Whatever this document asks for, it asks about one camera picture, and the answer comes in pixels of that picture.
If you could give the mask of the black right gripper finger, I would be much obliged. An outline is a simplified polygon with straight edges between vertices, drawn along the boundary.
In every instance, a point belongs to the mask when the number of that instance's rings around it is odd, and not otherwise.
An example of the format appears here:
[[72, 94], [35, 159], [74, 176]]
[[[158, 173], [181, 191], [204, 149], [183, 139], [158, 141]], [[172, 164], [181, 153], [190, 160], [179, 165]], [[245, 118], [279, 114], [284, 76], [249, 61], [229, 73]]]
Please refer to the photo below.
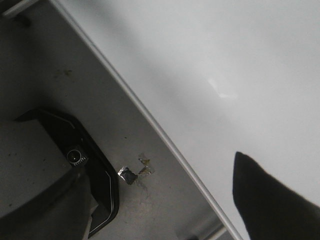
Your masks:
[[318, 240], [320, 208], [241, 152], [234, 156], [232, 195], [251, 240]]

